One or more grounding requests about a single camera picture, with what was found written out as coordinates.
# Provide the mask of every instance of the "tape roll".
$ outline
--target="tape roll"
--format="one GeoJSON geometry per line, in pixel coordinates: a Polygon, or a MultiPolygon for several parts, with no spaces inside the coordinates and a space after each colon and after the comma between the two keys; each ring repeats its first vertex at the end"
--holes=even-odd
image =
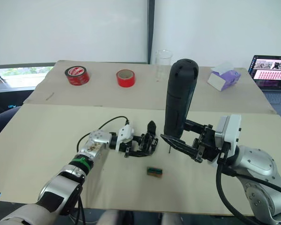
{"type": "Polygon", "coordinates": [[[79,86],[89,81],[89,74],[85,67],[74,66],[65,71],[65,75],[71,85],[79,86]]]}
{"type": "Polygon", "coordinates": [[[122,69],[117,72],[118,84],[123,88],[129,88],[135,83],[135,73],[129,69],[122,69]]]}

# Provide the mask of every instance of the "clear plastic cup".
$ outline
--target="clear plastic cup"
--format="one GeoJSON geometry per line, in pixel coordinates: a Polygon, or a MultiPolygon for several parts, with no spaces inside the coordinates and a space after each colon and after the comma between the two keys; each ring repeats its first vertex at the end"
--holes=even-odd
{"type": "Polygon", "coordinates": [[[169,67],[171,63],[173,53],[169,50],[158,50],[156,52],[155,64],[156,68],[156,80],[163,80],[169,73],[169,67]]]}

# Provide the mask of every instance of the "beige table surface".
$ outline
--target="beige table surface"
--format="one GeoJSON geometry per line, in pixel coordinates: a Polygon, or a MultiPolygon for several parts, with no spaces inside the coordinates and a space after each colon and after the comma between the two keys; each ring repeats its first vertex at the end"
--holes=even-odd
{"type": "MultiPolygon", "coordinates": [[[[244,68],[237,68],[239,82],[225,91],[207,83],[210,67],[200,67],[191,111],[275,114],[261,90],[244,68]]],[[[89,105],[134,109],[165,109],[168,75],[156,81],[156,66],[60,60],[25,101],[33,104],[89,105]],[[64,72],[71,66],[84,66],[91,74],[83,86],[70,85],[64,72]],[[136,74],[133,87],[122,88],[116,72],[131,69],[136,74]]]]}
{"type": "MultiPolygon", "coordinates": [[[[131,121],[135,134],[146,131],[153,120],[157,135],[163,131],[163,110],[136,110],[68,105],[24,104],[0,133],[0,200],[33,203],[43,185],[76,153],[76,143],[85,133],[118,115],[131,121]]],[[[225,112],[189,112],[188,119],[217,125],[225,112]]],[[[104,130],[117,132],[119,119],[104,130]]],[[[191,144],[195,133],[184,132],[191,144]]],[[[242,114],[240,145],[261,148],[276,160],[281,175],[281,118],[270,114],[242,114]]],[[[172,150],[160,138],[156,152],[149,157],[124,158],[107,150],[91,170],[84,184],[85,207],[229,214],[215,186],[216,169],[207,162],[198,164],[187,155],[172,150]],[[147,166],[163,169],[163,177],[147,176],[147,166]]],[[[227,198],[244,214],[252,214],[240,182],[223,176],[227,198]]]]}

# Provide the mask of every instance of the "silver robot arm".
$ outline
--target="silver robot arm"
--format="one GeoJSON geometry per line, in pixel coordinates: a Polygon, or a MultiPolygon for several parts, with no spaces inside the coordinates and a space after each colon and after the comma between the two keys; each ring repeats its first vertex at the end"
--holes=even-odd
{"type": "MultiPolygon", "coordinates": [[[[274,159],[265,151],[239,147],[239,154],[231,166],[239,174],[265,180],[281,187],[281,176],[274,159]]],[[[237,177],[243,187],[255,217],[266,224],[281,224],[281,193],[252,180],[237,177]]]]}
{"type": "Polygon", "coordinates": [[[58,215],[68,215],[76,205],[82,185],[112,135],[93,131],[83,148],[42,189],[38,202],[24,205],[0,221],[0,225],[51,225],[58,215]]]}
{"type": "MultiPolygon", "coordinates": [[[[184,130],[200,134],[192,146],[178,138],[161,135],[173,148],[189,155],[196,162],[203,159],[217,166],[221,150],[225,143],[230,148],[227,153],[226,166],[238,174],[247,175],[281,187],[281,176],[278,173],[274,159],[265,151],[237,146],[241,131],[241,116],[231,115],[221,117],[218,127],[213,130],[211,125],[201,125],[186,120],[184,130]]],[[[245,195],[250,203],[256,219],[268,225],[281,225],[281,193],[258,182],[240,176],[245,195]]]]}

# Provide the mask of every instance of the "purple tissue box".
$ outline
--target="purple tissue box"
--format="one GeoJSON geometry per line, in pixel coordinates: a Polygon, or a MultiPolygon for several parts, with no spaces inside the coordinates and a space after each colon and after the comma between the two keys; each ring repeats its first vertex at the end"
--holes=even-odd
{"type": "Polygon", "coordinates": [[[219,91],[222,91],[235,84],[239,80],[240,76],[241,74],[235,70],[229,70],[222,75],[220,75],[218,72],[213,71],[210,74],[207,83],[209,83],[219,91]]]}

